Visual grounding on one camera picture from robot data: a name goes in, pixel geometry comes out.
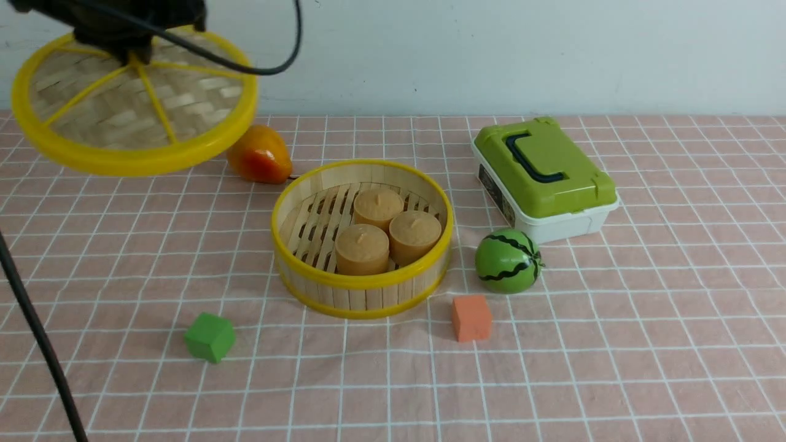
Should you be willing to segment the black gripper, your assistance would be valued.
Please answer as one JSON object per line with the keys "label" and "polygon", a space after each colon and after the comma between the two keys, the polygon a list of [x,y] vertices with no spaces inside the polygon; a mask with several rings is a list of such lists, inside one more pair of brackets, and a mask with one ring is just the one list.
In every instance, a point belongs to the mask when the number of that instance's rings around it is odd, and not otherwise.
{"label": "black gripper", "polygon": [[71,27],[76,42],[98,48],[121,65],[135,58],[149,64],[154,29],[192,25],[207,29],[205,1],[10,1],[20,14],[38,12]]}

